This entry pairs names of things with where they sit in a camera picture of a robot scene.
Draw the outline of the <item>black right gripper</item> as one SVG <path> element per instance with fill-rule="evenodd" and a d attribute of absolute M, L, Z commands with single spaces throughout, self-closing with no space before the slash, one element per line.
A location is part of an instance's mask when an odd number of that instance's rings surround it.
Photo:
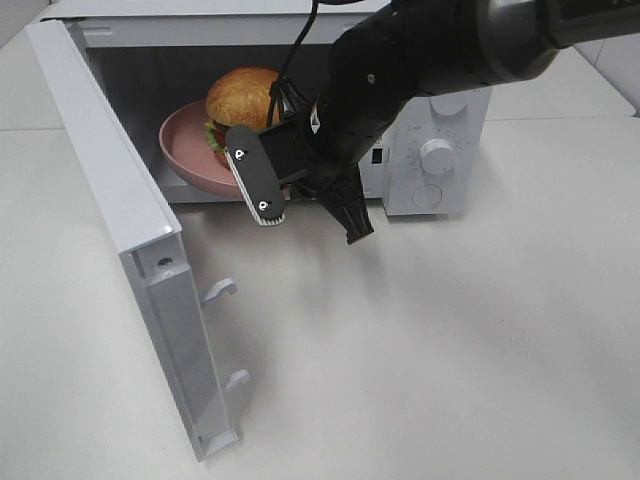
<path fill-rule="evenodd" d="M 365 101 L 348 94 L 315 100 L 284 95 L 277 111 L 283 120 L 259 134 L 236 126 L 225 135 L 229 168 L 255 222 L 284 222 L 280 180 L 318 199 L 344 228 L 348 245 L 372 234 L 358 167 L 365 153 Z"/>

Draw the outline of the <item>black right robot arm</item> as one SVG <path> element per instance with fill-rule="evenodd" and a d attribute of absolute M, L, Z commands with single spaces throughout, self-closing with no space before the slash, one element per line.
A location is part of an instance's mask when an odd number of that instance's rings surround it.
<path fill-rule="evenodd" d="M 283 221 L 292 187 L 354 243 L 373 230 L 358 162 L 409 100 L 530 80 L 563 48 L 638 30 L 635 1 L 393 1 L 333 43 L 315 99 L 231 128 L 225 155 L 257 224 Z"/>

